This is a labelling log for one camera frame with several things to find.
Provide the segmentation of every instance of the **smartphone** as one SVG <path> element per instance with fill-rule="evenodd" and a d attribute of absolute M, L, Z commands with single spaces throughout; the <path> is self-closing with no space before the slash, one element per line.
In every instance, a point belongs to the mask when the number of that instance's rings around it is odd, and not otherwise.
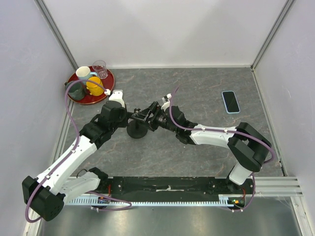
<path fill-rule="evenodd" d="M 240 112 L 240 107 L 233 91 L 223 91 L 222 98 L 228 114 L 237 114 Z"/>

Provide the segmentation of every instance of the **round tray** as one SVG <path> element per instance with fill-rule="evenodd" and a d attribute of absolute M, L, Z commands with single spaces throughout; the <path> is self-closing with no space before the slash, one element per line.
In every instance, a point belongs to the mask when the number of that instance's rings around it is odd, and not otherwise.
<path fill-rule="evenodd" d="M 89 66 L 90 70 L 92 72 L 94 72 L 93 68 L 91 66 Z M 105 79 L 102 79 L 102 83 L 103 83 L 103 86 L 104 88 L 106 89 L 110 89 L 111 91 L 113 90 L 114 88 L 114 84 L 115 84 L 115 78 L 114 78 L 114 75 L 113 73 L 110 71 L 110 70 L 107 70 L 108 72 L 108 76 L 105 78 Z M 77 77 L 77 75 L 74 73 L 69 79 L 68 79 L 68 83 L 71 82 L 71 81 L 75 81 L 75 80 L 78 80 L 79 78 Z M 97 102 L 100 102 L 102 100 L 104 100 L 107 95 L 105 95 L 104 93 L 100 96 L 93 96 L 93 95 L 90 95 L 90 94 L 86 94 L 85 97 L 81 100 L 73 100 L 69 94 L 68 94 L 68 97 L 76 102 L 76 103 L 80 103 L 80 104 L 84 104 L 84 105 L 89 105 L 89 104 L 94 104 L 94 103 L 97 103 Z"/>

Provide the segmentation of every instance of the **floor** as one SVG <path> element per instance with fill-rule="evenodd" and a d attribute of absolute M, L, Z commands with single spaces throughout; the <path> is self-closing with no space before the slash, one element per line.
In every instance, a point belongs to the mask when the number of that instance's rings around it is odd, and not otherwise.
<path fill-rule="evenodd" d="M 141 206 L 92 211 L 66 206 L 37 236 L 301 236 L 290 198 L 255 198 L 242 213 L 218 207 Z"/>
<path fill-rule="evenodd" d="M 271 140 L 267 121 L 249 68 L 174 68 L 112 70 L 116 89 L 123 89 L 127 108 L 147 108 L 180 89 L 174 99 L 187 119 L 207 126 L 230 127 L 245 121 Z M 241 112 L 229 115 L 225 111 L 221 92 L 235 92 Z M 75 104 L 73 117 L 79 129 L 100 112 L 105 101 L 94 105 Z M 75 138 L 70 127 L 67 148 Z M 217 176 L 228 175 L 236 159 L 222 147 L 183 145 L 167 130 L 158 129 L 139 140 L 119 129 L 96 153 L 81 164 L 79 170 L 98 167 L 110 176 Z M 257 176 L 282 176 L 275 161 Z"/>

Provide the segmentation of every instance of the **light blue mug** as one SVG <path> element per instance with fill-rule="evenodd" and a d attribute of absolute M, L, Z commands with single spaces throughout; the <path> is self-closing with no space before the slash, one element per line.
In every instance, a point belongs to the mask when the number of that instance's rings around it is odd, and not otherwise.
<path fill-rule="evenodd" d="M 98 76 L 96 72 L 91 72 L 88 66 L 81 66 L 76 70 L 75 74 L 80 80 L 88 80 L 92 76 Z"/>

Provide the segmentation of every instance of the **white panel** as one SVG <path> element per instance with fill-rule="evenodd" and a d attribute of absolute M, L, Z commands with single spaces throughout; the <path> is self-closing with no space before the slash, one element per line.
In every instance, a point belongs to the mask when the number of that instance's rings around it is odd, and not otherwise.
<path fill-rule="evenodd" d="M 46 0 L 79 65 L 250 65 L 285 0 Z"/>
<path fill-rule="evenodd" d="M 297 0 L 256 70 L 284 166 L 315 220 L 315 1 Z"/>
<path fill-rule="evenodd" d="M 73 69 L 32 0 L 2 1 L 0 34 L 0 228 L 18 236 L 26 222 L 22 181 L 51 161 Z"/>

